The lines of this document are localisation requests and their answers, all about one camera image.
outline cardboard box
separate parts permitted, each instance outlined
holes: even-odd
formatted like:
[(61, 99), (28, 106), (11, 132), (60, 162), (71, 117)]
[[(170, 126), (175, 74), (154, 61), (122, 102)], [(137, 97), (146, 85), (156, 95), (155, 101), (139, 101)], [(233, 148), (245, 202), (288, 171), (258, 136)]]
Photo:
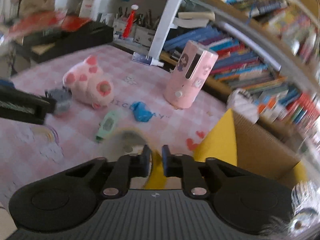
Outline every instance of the cardboard box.
[(134, 36), (134, 41), (144, 46), (151, 47), (155, 34), (156, 31), (138, 26)]
[[(123, 33), (125, 27), (127, 26), (127, 21), (123, 21), (122, 19), (114, 19), (113, 21), (113, 34), (116, 32)], [(129, 37), (134, 38), (134, 35), (136, 33), (137, 25), (133, 24), (131, 28), (131, 32), (129, 34)]]
[(208, 157), (269, 179), (290, 182), (286, 184), (290, 188), (308, 179), (300, 159), (289, 147), (231, 109), (194, 151), (196, 161), (204, 162)]

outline white shelf leg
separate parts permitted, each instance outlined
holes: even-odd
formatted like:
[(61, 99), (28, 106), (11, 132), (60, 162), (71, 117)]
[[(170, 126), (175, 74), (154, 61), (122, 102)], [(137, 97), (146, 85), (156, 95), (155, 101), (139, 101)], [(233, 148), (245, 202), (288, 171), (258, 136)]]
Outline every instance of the white shelf leg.
[(182, 0), (167, 0), (155, 37), (149, 50), (149, 56), (155, 59), (159, 58), (169, 29), (172, 26), (171, 23), (177, 14), (181, 1)]

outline gray textured grip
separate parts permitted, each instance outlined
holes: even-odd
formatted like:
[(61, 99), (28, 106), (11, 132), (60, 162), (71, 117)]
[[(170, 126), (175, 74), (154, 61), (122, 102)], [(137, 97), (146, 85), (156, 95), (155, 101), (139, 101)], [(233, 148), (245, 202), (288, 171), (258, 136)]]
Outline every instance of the gray textured grip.
[(18, 229), (8, 240), (254, 240), (221, 222), (203, 200), (182, 190), (129, 190), (102, 202), (76, 228), (51, 234)]

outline bookshelf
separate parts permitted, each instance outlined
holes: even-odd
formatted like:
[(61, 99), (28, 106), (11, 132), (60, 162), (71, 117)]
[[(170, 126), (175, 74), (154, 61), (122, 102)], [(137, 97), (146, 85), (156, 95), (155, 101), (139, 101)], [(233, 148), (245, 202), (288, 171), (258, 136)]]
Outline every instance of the bookshelf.
[[(277, 67), (281, 67), (281, 74), (294, 81), (303, 91), (312, 91), (320, 95), (320, 86), (314, 76), (308, 71), (302, 61), (295, 57), (289, 47), (283, 43), (277, 36), (265, 31), (254, 19), (249, 19), (244, 13), (235, 9), (221, 0), (190, 0), (199, 4), (210, 11), (215, 12), (217, 25), (228, 31), (230, 34), (244, 34), (255, 45), (261, 48), (260, 56), (265, 58), (261, 53), (267, 53), (270, 60), (274, 60)], [(234, 27), (238, 32), (232, 33)], [(254, 50), (248, 41), (242, 40)]]

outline blue plush toy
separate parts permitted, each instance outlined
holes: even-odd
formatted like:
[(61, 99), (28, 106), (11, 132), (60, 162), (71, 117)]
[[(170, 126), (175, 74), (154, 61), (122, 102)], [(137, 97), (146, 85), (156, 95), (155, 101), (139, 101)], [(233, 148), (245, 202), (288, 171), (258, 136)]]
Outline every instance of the blue plush toy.
[(8, 79), (0, 79), (0, 86), (8, 86), (14, 88), (14, 84)]
[(138, 122), (148, 122), (153, 116), (147, 108), (147, 105), (143, 102), (135, 102), (130, 107), (133, 111), (134, 118)]

